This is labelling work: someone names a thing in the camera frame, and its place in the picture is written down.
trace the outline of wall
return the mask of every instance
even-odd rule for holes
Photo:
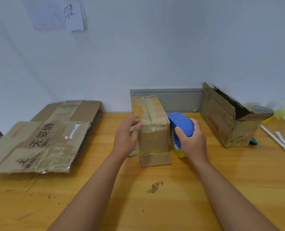
[[[83,0],[88,29],[37,31],[0,0],[0,130],[47,103],[130,88],[216,84],[240,102],[285,106],[285,0]]]

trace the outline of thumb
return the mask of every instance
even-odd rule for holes
[[[176,127],[175,132],[176,132],[180,141],[183,141],[185,138],[187,138],[186,135],[184,134],[183,130],[181,130],[180,127]]]
[[[142,128],[141,123],[137,123],[135,128],[133,129],[132,135],[131,135],[131,140],[135,143],[137,143],[138,139],[138,133],[140,132],[140,129]]]

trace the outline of blue tape dispenser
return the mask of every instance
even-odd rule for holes
[[[170,121],[170,133],[173,143],[173,149],[179,158],[185,157],[184,152],[181,150],[181,143],[178,136],[175,133],[175,127],[181,128],[187,137],[191,137],[194,133],[194,124],[187,116],[184,116],[180,112],[173,112],[167,114]]]

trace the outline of forearm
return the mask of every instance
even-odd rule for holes
[[[225,231],[279,230],[210,163],[194,167]]]
[[[98,230],[124,158],[110,154],[48,231]]]

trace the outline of person's left arm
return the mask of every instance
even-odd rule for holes
[[[111,153],[48,231],[99,230],[119,169],[137,144],[142,126],[139,122],[137,115],[123,121],[117,129]],[[135,124],[131,134],[130,127]]]

